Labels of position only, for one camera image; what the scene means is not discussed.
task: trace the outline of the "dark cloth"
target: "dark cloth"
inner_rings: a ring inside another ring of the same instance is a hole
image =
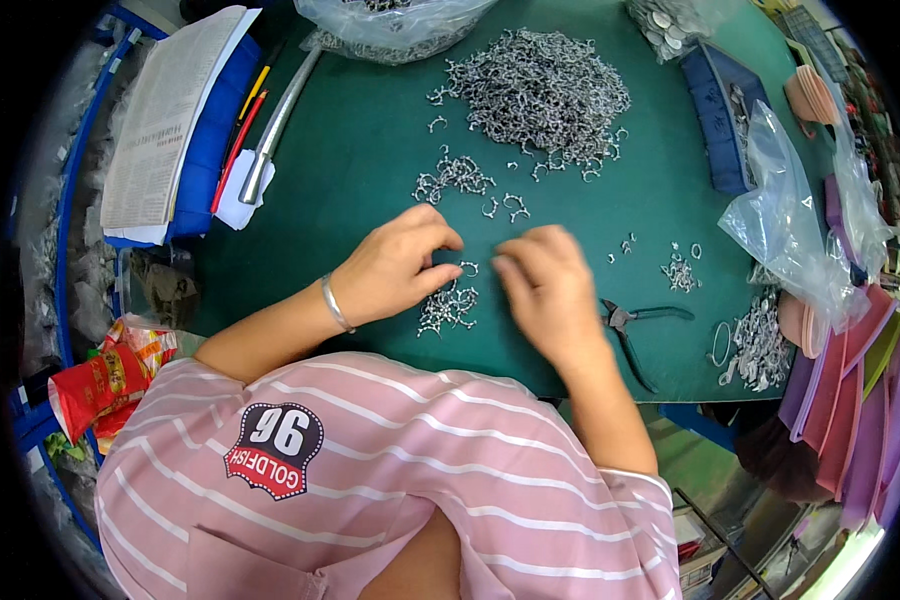
[[[776,415],[735,438],[733,449],[744,471],[782,498],[796,503],[833,499],[832,491],[817,484],[817,451],[805,441],[793,443],[790,429]]]

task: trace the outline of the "silver metal bar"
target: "silver metal bar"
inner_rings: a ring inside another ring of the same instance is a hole
[[[307,83],[307,79],[314,70],[317,60],[321,57],[323,50],[314,48],[303,59],[303,64],[296,70],[293,78],[287,83],[287,89],[284,90],[283,96],[280,97],[280,103],[277,104],[273,114],[270,115],[269,121],[266,122],[266,128],[263,135],[260,136],[260,142],[253,156],[253,165],[250,172],[246,176],[246,181],[240,188],[240,202],[245,205],[253,205],[257,202],[257,196],[260,195],[260,186],[263,183],[264,169],[271,161],[276,150],[276,145],[283,135],[283,129],[290,120],[290,113],[294,110],[294,105],[300,98],[300,92]]]

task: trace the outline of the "white paper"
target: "white paper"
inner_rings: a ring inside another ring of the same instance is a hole
[[[257,201],[253,204],[244,204],[240,201],[240,192],[247,180],[247,175],[251,173],[253,166],[253,150],[241,150],[237,159],[233,162],[233,168],[230,170],[230,176],[223,185],[223,194],[219,198],[219,206],[216,207],[216,216],[220,221],[228,224],[230,228],[239,232],[251,222],[253,212],[264,206],[264,190],[270,185],[271,180],[276,174],[276,167],[273,162],[266,162],[264,167],[264,178],[260,186],[260,192]]]
[[[167,237],[167,227],[168,223],[166,222],[163,224],[145,224],[139,227],[104,227],[103,235],[163,246],[163,240]]]
[[[163,242],[194,126],[259,14],[258,8],[228,6],[160,40],[150,52],[103,185],[100,224],[107,235]]]
[[[680,514],[673,518],[673,536],[676,538],[677,546],[707,537],[686,514]]]

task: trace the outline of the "green-handled pliers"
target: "green-handled pliers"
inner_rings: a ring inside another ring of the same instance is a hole
[[[677,306],[657,306],[655,308],[642,308],[640,310],[634,310],[633,312],[627,312],[623,308],[620,308],[613,302],[608,299],[600,299],[600,302],[603,303],[603,306],[606,306],[606,310],[609,311],[606,315],[606,321],[604,324],[617,332],[617,335],[620,336],[620,346],[624,349],[624,355],[626,356],[626,362],[629,363],[630,369],[633,371],[633,375],[636,377],[636,380],[640,382],[640,385],[647,388],[651,394],[657,393],[657,386],[647,378],[646,375],[643,374],[643,369],[640,367],[640,361],[636,357],[636,352],[634,351],[634,346],[630,343],[630,336],[627,335],[627,322],[635,321],[637,319],[655,319],[657,317],[679,317],[681,319],[685,319],[687,321],[694,320],[694,314],[689,310],[684,310],[683,308],[678,308]]]

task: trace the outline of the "bracelet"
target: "bracelet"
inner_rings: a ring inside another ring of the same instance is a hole
[[[330,314],[333,315],[333,318],[336,319],[336,322],[340,327],[343,328],[347,333],[356,333],[357,328],[350,326],[350,323],[347,322],[347,318],[344,317],[344,313],[340,312],[340,306],[337,306],[337,299],[333,296],[333,292],[330,291],[330,276],[332,275],[332,271],[326,273],[323,277],[320,278],[320,287],[323,288],[323,300],[327,304],[327,308],[330,309]]]

